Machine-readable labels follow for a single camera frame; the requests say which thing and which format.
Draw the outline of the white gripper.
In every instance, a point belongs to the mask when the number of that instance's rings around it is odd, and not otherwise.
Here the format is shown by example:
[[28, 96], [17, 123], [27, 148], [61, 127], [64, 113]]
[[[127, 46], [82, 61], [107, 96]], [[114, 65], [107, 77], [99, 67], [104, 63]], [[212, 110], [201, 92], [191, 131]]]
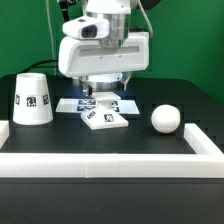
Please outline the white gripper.
[[[123, 45], [103, 48], [99, 40], [76, 40], [65, 37], [60, 44], [58, 68], [66, 77], [105, 75], [145, 70], [149, 64], [149, 34], [131, 32]], [[130, 73], [124, 73], [117, 84], [125, 91]], [[90, 85], [83, 86], [83, 94], [91, 96]]]

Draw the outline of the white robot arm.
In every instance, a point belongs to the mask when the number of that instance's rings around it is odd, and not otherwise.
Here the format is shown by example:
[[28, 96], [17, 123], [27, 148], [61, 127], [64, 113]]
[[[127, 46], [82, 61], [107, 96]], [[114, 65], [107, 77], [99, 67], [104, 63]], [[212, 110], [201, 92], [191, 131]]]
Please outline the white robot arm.
[[140, 0], [80, 0], [84, 15], [63, 24], [65, 37], [58, 66], [67, 77], [76, 77], [83, 92], [94, 98], [123, 91], [131, 73], [147, 68], [153, 30], [130, 27], [131, 11]]

